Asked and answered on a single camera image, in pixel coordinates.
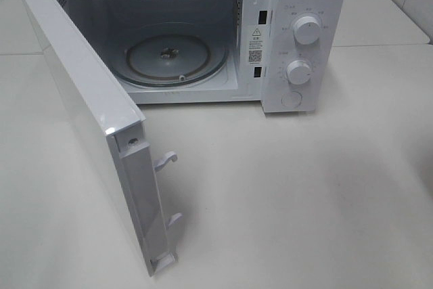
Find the white timer knob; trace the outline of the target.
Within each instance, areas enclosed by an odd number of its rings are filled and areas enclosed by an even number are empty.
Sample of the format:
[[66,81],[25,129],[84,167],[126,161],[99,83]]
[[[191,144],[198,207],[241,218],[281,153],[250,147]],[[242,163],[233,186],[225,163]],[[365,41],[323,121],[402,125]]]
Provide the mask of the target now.
[[294,60],[287,69],[288,81],[293,85],[303,85],[307,83],[312,74],[311,65],[304,60]]

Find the round white door button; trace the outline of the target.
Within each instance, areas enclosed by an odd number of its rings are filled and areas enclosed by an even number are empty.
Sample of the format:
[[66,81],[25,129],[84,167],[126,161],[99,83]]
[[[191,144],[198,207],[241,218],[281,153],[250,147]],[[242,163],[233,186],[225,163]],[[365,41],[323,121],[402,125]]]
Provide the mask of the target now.
[[302,95],[297,91],[288,92],[282,96],[281,103],[287,109],[295,110],[302,103]]

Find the white microwave door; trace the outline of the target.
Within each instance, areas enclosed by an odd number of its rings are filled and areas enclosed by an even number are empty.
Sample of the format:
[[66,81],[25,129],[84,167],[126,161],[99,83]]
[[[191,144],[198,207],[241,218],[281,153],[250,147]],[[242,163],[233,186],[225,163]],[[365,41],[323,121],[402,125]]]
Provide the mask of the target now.
[[177,160],[155,160],[145,117],[58,0],[23,0],[64,107],[150,275],[175,261],[156,173]]

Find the white microwave oven body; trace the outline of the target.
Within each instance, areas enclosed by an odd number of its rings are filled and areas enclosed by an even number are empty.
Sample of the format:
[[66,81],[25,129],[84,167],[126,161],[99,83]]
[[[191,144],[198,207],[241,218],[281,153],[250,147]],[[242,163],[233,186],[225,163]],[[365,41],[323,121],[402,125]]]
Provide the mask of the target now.
[[[332,48],[343,0],[58,0],[109,71],[137,104],[259,102],[266,113],[308,112],[317,107],[323,73]],[[295,19],[314,14],[321,21],[319,39],[299,44]],[[212,76],[182,87],[150,88],[121,79],[110,67],[112,42],[121,33],[151,24],[189,23],[207,27],[229,44],[225,65]],[[250,26],[265,33],[263,60],[247,63]],[[311,65],[303,85],[288,81],[294,60]],[[281,98],[297,91],[302,103],[295,110]]]

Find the upper white power knob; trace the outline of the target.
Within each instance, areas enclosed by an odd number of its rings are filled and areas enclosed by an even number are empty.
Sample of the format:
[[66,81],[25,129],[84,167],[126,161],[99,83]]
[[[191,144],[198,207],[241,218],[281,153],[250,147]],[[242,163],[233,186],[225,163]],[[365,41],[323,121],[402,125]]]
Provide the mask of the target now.
[[310,45],[320,37],[321,21],[314,14],[305,14],[295,19],[292,30],[294,38],[299,44]]

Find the glass microwave turntable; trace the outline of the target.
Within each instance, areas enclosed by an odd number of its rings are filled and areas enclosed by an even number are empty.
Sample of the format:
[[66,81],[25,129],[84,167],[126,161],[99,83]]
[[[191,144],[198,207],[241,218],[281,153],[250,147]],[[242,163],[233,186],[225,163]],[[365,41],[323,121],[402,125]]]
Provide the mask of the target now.
[[119,34],[110,67],[121,79],[150,88],[204,80],[226,63],[229,44],[209,28],[189,23],[151,24]]

